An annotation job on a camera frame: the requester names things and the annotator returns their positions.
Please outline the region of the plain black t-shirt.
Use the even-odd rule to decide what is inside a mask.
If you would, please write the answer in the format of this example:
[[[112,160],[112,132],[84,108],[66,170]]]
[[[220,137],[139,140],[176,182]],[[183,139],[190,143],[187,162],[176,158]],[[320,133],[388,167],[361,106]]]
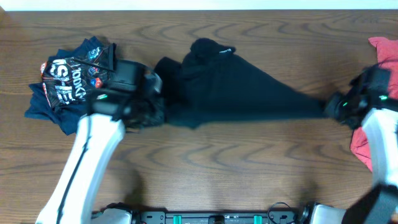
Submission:
[[[232,46],[197,39],[182,62],[155,66],[169,124],[197,128],[221,121],[324,118],[323,102],[298,92],[236,55]]]

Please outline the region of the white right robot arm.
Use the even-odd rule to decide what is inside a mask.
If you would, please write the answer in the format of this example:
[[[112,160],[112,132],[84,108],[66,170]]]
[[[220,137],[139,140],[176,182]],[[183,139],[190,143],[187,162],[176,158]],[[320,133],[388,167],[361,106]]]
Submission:
[[[397,100],[373,93],[368,106],[361,127],[371,153],[372,189],[347,209],[314,206],[310,224],[390,223],[397,210]]]

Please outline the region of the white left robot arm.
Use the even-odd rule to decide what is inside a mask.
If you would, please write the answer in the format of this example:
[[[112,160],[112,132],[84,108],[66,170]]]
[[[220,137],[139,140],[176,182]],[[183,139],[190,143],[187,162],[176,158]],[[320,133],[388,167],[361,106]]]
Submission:
[[[157,93],[94,90],[58,184],[36,222],[139,223],[129,207],[117,203],[95,213],[93,205],[106,167],[126,127],[156,126],[164,121],[164,99]]]

